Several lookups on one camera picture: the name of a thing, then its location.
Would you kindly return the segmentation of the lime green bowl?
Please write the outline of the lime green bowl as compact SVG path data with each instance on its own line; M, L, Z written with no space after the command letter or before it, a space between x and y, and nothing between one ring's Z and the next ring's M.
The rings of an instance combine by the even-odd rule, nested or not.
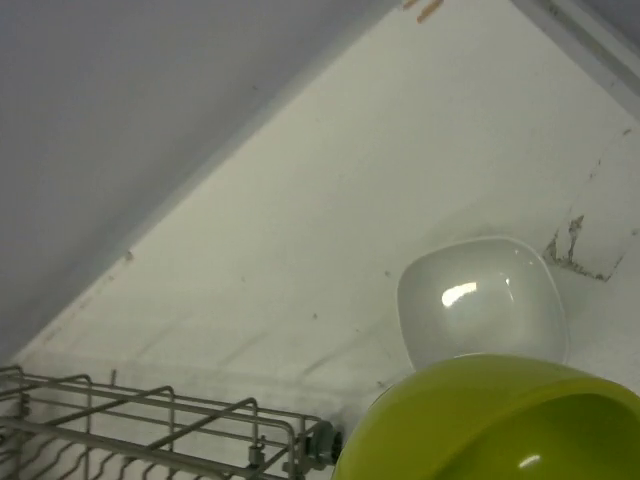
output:
M542 257L509 237L461 241L412 261L399 277L396 309L412 367L506 354L563 363L569 331Z
M472 355L381 394L337 479L635 479L639 398L565 365Z

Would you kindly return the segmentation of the lime green bowl front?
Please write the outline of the lime green bowl front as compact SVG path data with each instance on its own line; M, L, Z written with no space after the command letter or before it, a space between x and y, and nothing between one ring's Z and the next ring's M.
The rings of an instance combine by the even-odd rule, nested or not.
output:
M396 309L412 367L506 354L563 363L569 331L542 257L509 237L461 241L412 261L399 277Z

